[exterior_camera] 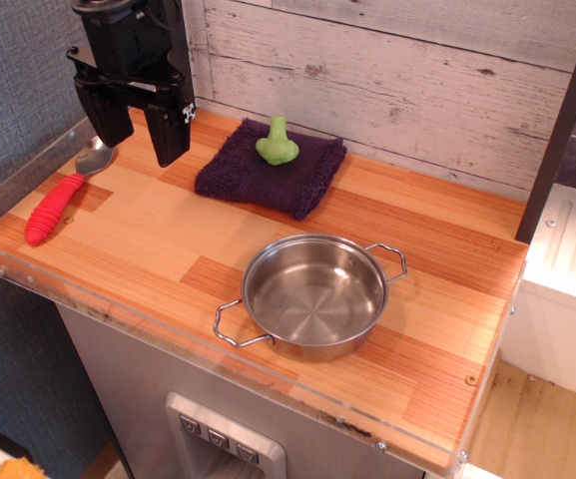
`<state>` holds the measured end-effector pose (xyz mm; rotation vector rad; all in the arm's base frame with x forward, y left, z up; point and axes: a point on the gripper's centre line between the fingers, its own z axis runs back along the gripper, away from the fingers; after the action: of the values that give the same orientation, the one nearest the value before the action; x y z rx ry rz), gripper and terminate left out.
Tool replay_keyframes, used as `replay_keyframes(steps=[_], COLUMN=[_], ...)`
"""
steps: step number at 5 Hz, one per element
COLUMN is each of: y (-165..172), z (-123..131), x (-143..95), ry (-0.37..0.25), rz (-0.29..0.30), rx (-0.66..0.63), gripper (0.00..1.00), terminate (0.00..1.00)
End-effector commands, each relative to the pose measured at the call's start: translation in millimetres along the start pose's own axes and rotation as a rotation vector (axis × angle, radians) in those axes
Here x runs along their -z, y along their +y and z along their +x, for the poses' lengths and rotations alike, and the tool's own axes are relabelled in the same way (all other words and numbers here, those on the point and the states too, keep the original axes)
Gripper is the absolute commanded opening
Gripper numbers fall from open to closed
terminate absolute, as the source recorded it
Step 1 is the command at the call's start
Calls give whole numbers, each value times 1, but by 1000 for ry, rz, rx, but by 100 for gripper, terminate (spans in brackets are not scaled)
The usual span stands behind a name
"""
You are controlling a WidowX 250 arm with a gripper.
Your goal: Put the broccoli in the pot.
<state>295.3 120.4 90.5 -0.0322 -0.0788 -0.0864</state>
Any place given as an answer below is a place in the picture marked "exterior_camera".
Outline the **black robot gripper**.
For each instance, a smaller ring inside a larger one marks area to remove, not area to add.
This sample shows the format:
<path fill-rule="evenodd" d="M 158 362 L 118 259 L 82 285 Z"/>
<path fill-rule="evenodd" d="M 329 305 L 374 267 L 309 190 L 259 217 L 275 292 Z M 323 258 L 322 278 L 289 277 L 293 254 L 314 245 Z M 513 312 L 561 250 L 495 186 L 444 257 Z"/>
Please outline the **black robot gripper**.
<path fill-rule="evenodd" d="M 116 147 L 133 133 L 127 105 L 145 109 L 158 164 L 166 168 L 191 142 L 195 117 L 190 54 L 180 1 L 73 1 L 89 51 L 69 57 L 81 106 L 99 139 Z"/>

